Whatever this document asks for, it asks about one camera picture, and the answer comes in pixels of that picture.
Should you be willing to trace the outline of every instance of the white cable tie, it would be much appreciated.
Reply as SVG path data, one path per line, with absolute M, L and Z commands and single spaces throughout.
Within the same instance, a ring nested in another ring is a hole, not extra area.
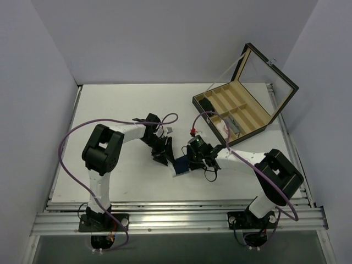
M 202 161 L 203 161 L 205 167 L 207 167 L 207 169 L 209 169 L 209 166 L 208 166 L 207 163 L 205 162 L 205 159 L 202 159 Z
M 138 124 L 138 122 L 135 122 L 135 123 L 133 123 L 135 126 L 138 126 L 138 125 L 140 125 L 140 124 Z

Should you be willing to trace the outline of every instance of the white table surface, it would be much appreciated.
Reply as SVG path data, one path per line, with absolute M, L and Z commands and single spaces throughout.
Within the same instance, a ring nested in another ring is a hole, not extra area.
M 179 114 L 179 120 L 172 124 L 173 151 L 175 158 L 182 155 L 181 147 L 190 139 L 190 129 L 198 115 L 192 104 L 192 97 L 203 92 L 209 84 L 133 84 L 133 85 L 84 85 L 73 126 L 96 118 L 131 120 L 146 118 L 149 113 L 161 119 L 170 112 Z M 272 109 L 270 96 L 263 85 L 254 86 L 251 93 L 257 94 L 265 109 Z M 83 183 L 89 185 L 89 177 L 81 153 L 96 124 L 87 125 L 74 132 L 67 142 L 64 163 Z M 213 146 L 219 141 L 202 118 L 196 129 Z M 250 152 L 281 150 L 287 157 L 278 122 L 252 138 L 233 147 Z M 110 200 L 112 202 L 147 201 L 196 201 L 253 199 L 261 192 L 254 174 L 234 170 L 220 170 L 218 179 L 209 183 L 203 170 L 172 177 L 168 167 L 152 160 L 151 149 L 140 140 L 123 145 L 116 168 L 111 173 Z M 301 198 L 298 190 L 293 196 Z M 59 169 L 58 179 L 52 196 L 52 203 L 86 202 L 89 194 L 74 182 L 64 170 Z

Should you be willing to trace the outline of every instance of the gray floor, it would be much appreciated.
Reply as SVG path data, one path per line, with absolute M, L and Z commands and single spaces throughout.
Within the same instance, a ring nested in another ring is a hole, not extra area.
M 316 232 L 277 233 L 260 252 L 238 245 L 233 234 L 133 235 L 127 246 L 99 256 L 87 239 L 43 236 L 34 263 L 325 263 Z

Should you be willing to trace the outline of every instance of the red component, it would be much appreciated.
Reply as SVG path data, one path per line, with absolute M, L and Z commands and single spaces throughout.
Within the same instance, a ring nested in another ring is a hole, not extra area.
M 195 129 L 195 128 L 192 128 L 190 134 L 191 134 L 191 136 L 195 136 L 195 135 L 196 135 L 196 129 Z

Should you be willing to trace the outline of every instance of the white wall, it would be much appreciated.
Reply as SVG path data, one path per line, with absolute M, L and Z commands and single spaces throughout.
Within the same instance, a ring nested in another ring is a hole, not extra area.
M 0 262 L 19 263 L 77 86 L 29 0 L 0 3 Z
M 87 84 L 213 82 L 246 42 L 283 66 L 317 0 L 32 2 Z
M 352 2 L 319 0 L 284 72 L 300 86 L 284 111 L 338 263 L 352 251 Z

